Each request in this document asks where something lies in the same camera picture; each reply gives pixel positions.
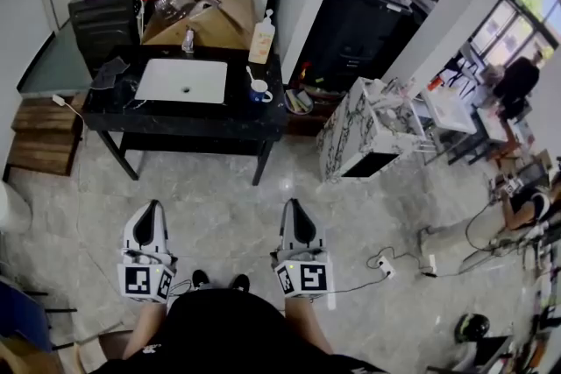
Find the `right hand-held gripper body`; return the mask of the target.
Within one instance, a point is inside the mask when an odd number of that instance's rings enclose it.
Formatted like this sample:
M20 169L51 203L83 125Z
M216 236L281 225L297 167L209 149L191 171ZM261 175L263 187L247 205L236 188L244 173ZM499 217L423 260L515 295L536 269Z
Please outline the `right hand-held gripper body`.
M325 249L278 250L270 255L273 272L286 299L314 299L329 292L330 262Z

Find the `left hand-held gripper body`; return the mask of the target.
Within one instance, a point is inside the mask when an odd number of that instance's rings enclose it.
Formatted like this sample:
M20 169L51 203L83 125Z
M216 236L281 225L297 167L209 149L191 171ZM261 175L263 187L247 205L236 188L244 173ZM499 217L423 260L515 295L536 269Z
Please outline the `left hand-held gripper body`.
M120 292L140 302L167 303L177 258L170 253L122 249L117 265Z

